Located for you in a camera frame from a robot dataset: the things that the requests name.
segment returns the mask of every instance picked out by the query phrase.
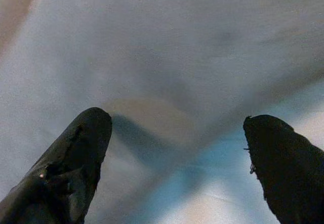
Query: white cloth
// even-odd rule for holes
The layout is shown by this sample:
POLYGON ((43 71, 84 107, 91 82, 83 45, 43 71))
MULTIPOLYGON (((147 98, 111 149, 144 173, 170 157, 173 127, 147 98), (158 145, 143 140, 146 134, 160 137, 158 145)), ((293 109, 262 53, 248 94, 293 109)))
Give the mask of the white cloth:
POLYGON ((0 1, 1 198, 98 106, 86 223, 278 223, 241 126, 272 114, 321 147, 324 0, 0 1))

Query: wrinkled cloth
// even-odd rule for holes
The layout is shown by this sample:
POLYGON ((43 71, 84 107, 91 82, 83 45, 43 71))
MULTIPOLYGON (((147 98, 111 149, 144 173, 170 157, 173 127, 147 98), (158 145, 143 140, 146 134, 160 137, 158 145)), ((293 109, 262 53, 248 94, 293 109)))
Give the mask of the wrinkled cloth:
POLYGON ((278 223, 242 124, 321 147, 323 0, 0 0, 0 197, 82 110, 113 118, 86 223, 278 223))

